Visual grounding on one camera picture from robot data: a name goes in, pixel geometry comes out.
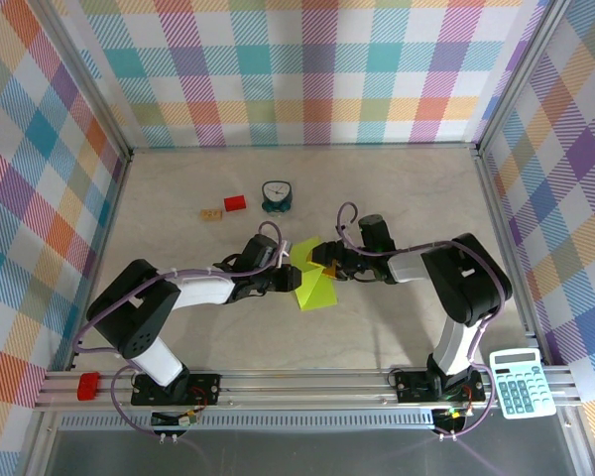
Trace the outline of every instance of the gray metal floor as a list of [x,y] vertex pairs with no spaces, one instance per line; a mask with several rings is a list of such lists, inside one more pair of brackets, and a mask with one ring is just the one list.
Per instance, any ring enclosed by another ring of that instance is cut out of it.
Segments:
[[575,474],[556,416],[509,421],[493,412],[457,442],[423,430],[220,430],[193,441],[202,456],[134,431],[60,431],[47,475]]

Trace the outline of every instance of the red block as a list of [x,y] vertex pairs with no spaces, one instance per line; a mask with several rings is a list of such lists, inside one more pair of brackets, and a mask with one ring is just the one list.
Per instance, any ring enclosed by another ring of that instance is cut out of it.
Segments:
[[99,382],[99,372],[87,372],[79,377],[77,386],[77,399],[80,402],[95,400],[97,395],[97,383]]
[[247,208],[247,203],[245,203],[245,195],[230,196],[229,198],[225,198],[226,211],[244,210],[245,208]]

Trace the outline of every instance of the checkered wallpaper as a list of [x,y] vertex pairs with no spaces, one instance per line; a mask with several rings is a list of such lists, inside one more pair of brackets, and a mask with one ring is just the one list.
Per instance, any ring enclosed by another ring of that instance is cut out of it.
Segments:
[[0,0],[0,475],[66,357],[118,156],[25,0]]
[[546,2],[54,0],[155,148],[471,141]]
[[491,147],[535,308],[595,435],[595,0],[576,0]]

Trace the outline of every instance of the teal clock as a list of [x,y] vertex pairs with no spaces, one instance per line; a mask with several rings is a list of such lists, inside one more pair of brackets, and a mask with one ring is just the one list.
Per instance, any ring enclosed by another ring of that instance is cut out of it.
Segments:
[[267,213],[289,211],[294,198],[291,184],[282,180],[266,181],[262,185],[262,209]]

